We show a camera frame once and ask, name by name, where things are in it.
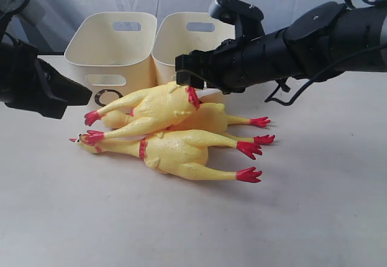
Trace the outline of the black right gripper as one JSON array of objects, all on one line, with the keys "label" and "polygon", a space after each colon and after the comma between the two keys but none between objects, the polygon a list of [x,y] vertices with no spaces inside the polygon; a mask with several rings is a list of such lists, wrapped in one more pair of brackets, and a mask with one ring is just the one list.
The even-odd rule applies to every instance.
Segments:
[{"label": "black right gripper", "polygon": [[[196,89],[244,92],[260,83],[290,77],[285,29],[245,42],[225,40],[215,50],[193,50],[175,57],[177,84]],[[207,77],[215,78],[208,82]]]}]

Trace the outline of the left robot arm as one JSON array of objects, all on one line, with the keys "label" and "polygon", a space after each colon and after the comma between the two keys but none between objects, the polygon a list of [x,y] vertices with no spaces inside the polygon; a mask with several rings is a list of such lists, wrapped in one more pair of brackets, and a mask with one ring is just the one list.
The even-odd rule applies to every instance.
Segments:
[{"label": "left robot arm", "polygon": [[38,57],[38,49],[15,39],[6,27],[15,11],[1,13],[1,102],[17,110],[36,112],[60,120],[67,107],[85,106],[92,91],[63,76],[55,67]]}]

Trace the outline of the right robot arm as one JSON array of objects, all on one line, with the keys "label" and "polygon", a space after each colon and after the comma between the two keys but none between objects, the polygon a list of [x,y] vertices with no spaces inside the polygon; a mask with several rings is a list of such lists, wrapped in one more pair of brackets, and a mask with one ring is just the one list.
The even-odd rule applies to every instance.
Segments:
[{"label": "right robot arm", "polygon": [[209,15],[233,25],[235,37],[210,51],[177,56],[179,85],[229,94],[289,77],[324,82],[345,71],[386,71],[380,48],[386,42],[386,0],[357,9],[326,2],[270,34],[263,30],[262,11],[240,0],[214,0]]}]

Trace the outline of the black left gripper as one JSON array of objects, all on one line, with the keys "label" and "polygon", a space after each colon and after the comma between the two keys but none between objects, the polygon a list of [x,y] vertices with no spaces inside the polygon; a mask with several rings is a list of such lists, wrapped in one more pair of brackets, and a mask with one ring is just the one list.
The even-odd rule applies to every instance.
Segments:
[{"label": "black left gripper", "polygon": [[[37,76],[37,62],[58,98],[42,98],[44,92]],[[35,46],[19,39],[1,42],[1,102],[7,107],[61,119],[67,106],[85,106],[91,96],[92,91],[86,86],[63,76],[38,58]]]}]

